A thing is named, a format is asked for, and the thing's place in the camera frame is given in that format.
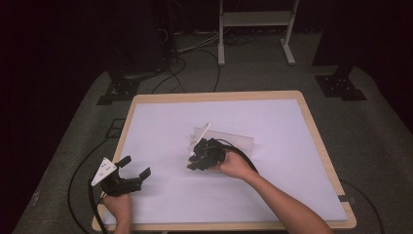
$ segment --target gray carpet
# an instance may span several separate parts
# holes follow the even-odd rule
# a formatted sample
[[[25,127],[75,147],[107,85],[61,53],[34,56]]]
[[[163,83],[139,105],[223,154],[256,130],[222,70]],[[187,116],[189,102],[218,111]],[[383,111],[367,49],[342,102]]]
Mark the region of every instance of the gray carpet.
[[[220,68],[217,92],[301,91],[313,114],[337,175],[350,182],[374,204],[386,233],[413,230],[413,136],[379,93],[372,78],[355,68],[350,79],[367,100],[342,101],[324,97],[316,75],[331,74],[336,67],[312,67],[320,34],[293,34],[290,47],[296,59],[289,66],[283,55],[281,35],[256,35],[242,46],[226,46],[226,64]],[[178,36],[180,48],[206,38]],[[216,54],[216,47],[205,47]],[[185,69],[177,75],[187,93],[213,92],[218,75],[215,58],[205,52],[181,56]],[[183,62],[171,67],[177,72]],[[141,82],[138,93],[151,94],[170,73]],[[105,140],[115,118],[126,118],[131,102],[114,101],[96,105],[110,79],[107,73],[96,78],[74,116],[59,148],[39,184],[37,200],[29,204],[15,233],[82,233],[67,207],[67,189],[73,173],[84,158]],[[183,93],[176,79],[167,80],[155,93]],[[87,180],[103,157],[112,159],[117,139],[105,141],[85,161],[74,177],[71,204],[74,214],[90,233],[93,218],[89,206]],[[367,200],[343,183],[353,198],[357,227],[336,233],[380,233],[378,218]]]

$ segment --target black curtain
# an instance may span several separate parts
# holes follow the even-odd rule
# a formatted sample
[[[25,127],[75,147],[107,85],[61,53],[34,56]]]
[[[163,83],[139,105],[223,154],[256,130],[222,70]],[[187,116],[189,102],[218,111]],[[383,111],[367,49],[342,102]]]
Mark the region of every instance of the black curtain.
[[[413,132],[411,9],[410,1],[334,1],[313,65],[363,69]]]
[[[0,13],[0,226],[2,233],[12,233],[85,93],[105,67],[89,1],[2,1]]]

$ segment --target metal stand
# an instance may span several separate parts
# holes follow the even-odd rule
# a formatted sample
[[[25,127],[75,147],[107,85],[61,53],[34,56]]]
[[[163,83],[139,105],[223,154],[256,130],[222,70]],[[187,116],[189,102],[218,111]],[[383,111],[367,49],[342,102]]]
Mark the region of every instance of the metal stand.
[[[289,65],[294,65],[295,60],[289,49],[288,42],[294,24],[299,0],[294,0],[291,11],[278,12],[235,12],[224,13],[223,0],[219,2],[219,43],[218,64],[225,65],[224,56],[224,26],[273,26],[286,25],[285,38],[281,39],[282,49]]]

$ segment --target hand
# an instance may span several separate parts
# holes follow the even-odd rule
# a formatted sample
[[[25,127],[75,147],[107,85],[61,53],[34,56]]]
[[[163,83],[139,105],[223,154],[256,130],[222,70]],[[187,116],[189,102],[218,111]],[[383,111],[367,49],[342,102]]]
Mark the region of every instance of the hand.
[[[230,150],[226,151],[226,157],[223,163],[217,164],[211,168],[213,170],[219,170],[227,176],[240,178],[242,180],[245,180],[251,174],[256,174],[241,155]]]
[[[132,201],[131,195],[122,194],[119,197],[105,196],[103,204],[116,218],[115,233],[131,233]]]

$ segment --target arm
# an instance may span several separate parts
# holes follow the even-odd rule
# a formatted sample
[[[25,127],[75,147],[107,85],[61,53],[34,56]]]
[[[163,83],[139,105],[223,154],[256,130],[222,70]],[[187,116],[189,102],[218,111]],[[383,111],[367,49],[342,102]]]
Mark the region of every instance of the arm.
[[[103,203],[107,210],[116,218],[115,234],[131,233],[131,195],[123,194],[119,197],[105,196]]]
[[[289,233],[333,233],[321,217],[253,171],[237,153],[228,151],[225,162],[215,168],[254,188]]]

